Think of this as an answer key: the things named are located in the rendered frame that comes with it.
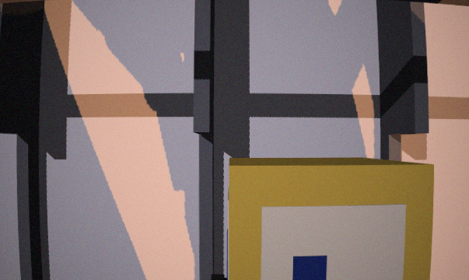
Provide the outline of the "yellow butter carton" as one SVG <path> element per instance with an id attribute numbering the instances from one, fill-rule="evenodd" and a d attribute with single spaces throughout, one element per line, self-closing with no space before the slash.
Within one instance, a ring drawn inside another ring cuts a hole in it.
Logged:
<path id="1" fill-rule="evenodd" d="M 434 164 L 229 158 L 227 280 L 430 280 Z"/>

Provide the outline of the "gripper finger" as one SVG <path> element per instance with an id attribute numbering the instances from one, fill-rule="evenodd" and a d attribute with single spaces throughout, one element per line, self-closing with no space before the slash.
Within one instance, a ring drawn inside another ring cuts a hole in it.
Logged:
<path id="1" fill-rule="evenodd" d="M 212 275 L 211 280 L 227 280 L 227 278 L 225 278 L 225 275 Z"/>

